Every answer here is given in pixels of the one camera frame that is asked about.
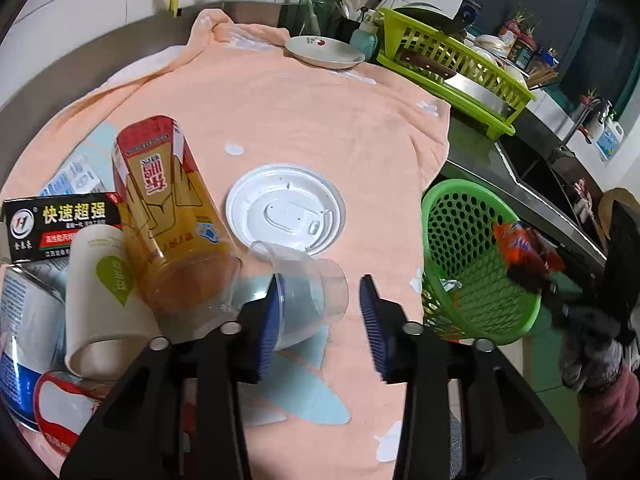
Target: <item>white plastic lid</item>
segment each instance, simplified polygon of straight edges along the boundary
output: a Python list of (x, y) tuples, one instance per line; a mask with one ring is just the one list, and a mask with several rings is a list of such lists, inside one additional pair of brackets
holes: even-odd
[(292, 164), (269, 164), (242, 176), (225, 203), (226, 221), (247, 247), (271, 242), (318, 254), (342, 232), (346, 208), (325, 177)]

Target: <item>red sleeve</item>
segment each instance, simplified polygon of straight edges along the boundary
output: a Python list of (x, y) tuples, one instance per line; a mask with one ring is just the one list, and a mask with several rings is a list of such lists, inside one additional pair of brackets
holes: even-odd
[(618, 380), (597, 395), (578, 396), (580, 408), (580, 441), (583, 460), (600, 462), (615, 447), (615, 437), (633, 423), (638, 414), (638, 378), (623, 365)]

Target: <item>black product box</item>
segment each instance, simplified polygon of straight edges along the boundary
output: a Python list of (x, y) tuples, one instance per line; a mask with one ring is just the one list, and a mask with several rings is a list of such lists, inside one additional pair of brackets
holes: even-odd
[(121, 228), (115, 193), (5, 200), (0, 218), (6, 224), (13, 264), (68, 256), (75, 234), (89, 225)]

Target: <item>straw hat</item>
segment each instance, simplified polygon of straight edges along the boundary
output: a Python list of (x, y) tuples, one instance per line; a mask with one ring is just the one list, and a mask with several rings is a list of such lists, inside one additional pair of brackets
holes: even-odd
[(598, 205), (598, 218), (600, 219), (600, 224), (602, 225), (604, 234), (610, 240), (611, 237), (609, 236), (609, 229), (611, 227), (611, 215), (614, 200), (628, 206), (634, 213), (640, 216), (640, 203), (638, 203), (638, 200), (636, 200), (629, 190), (626, 190), (623, 187), (609, 189), (600, 199), (600, 204)]

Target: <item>green dish rack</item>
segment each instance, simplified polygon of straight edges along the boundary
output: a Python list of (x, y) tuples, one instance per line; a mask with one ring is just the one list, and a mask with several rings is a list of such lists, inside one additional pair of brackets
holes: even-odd
[[(435, 28), (391, 9), (381, 9), (381, 12), (385, 23), (385, 47), (378, 54), (380, 64), (412, 79), (462, 113), (485, 124), (488, 127), (486, 136), (490, 139), (496, 140), (502, 134), (515, 133), (513, 121), (529, 101), (536, 99), (529, 89), (468, 46)], [(514, 112), (507, 118), (501, 117), (465, 93), (444, 85), (444, 79), (433, 72), (418, 71), (411, 64), (400, 61), (397, 54), (404, 48), (418, 52), (482, 85), (510, 104)]]
[[(507, 278), (492, 232), (493, 222), (515, 221), (509, 206), (468, 180), (436, 184), (422, 199), (424, 324), (442, 338), (505, 345), (533, 326), (540, 296)], [(462, 287), (446, 292), (441, 279)]]

